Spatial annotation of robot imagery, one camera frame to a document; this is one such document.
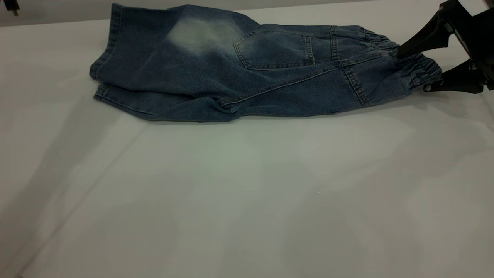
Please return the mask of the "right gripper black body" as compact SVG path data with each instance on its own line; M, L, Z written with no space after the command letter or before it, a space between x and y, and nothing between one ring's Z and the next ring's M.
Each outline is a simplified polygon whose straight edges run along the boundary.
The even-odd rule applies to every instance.
M493 90L494 15L493 8L472 16L472 23L455 34L469 59L487 78L488 90Z

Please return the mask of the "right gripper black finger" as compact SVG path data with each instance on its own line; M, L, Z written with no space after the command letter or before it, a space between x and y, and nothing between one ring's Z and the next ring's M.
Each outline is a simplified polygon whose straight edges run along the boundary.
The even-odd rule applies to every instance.
M471 94L479 94L484 90L487 78L476 67L472 60L467 60L460 65L441 74L441 78L424 86L423 91L455 91Z
M447 48L449 37L459 34L471 23L472 15L458 0L447 0L417 34L399 47L396 56L404 59L428 50Z

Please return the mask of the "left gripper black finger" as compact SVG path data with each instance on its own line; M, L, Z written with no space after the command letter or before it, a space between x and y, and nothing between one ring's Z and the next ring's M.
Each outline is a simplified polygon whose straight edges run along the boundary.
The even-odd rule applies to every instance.
M7 11L11 12L16 17L19 16L20 7L17 0L4 0L3 3L5 4Z

